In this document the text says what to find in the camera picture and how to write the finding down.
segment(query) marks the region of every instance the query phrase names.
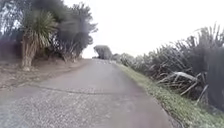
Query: distant tree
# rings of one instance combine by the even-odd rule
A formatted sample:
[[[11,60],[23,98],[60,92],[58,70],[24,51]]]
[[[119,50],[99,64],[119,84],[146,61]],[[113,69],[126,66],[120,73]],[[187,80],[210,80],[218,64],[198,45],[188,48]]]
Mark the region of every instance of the distant tree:
[[[94,47],[94,50],[98,53],[99,59],[109,60],[112,57],[112,52],[106,45],[97,45]]]

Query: road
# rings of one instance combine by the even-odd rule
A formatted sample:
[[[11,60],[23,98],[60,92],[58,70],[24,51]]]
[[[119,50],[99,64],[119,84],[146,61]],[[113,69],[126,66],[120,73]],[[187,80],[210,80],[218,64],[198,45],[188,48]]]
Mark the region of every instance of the road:
[[[0,128],[171,128],[156,100],[115,64],[85,66],[0,92]]]

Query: grass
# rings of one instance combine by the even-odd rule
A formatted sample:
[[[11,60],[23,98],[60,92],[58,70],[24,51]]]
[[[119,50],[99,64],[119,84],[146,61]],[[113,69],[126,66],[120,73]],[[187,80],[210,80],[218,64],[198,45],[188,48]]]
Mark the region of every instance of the grass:
[[[154,96],[163,108],[186,128],[224,128],[224,115],[211,114],[195,105],[191,100],[164,87],[157,86],[144,75],[123,65],[118,65],[129,77],[142,86],[149,95]]]

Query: overcast sky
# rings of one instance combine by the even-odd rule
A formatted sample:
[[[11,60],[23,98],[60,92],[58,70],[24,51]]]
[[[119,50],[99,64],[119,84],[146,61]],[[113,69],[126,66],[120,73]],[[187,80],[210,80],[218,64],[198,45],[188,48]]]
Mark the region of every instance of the overcast sky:
[[[198,28],[224,23],[222,0],[64,0],[69,6],[81,1],[90,6],[99,28],[84,57],[94,56],[97,44],[136,56]]]

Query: asphalt road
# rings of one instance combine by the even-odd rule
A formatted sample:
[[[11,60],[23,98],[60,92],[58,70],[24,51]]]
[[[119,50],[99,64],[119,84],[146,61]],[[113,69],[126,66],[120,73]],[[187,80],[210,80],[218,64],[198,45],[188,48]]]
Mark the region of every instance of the asphalt road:
[[[0,92],[0,128],[171,128],[156,100],[115,64]]]

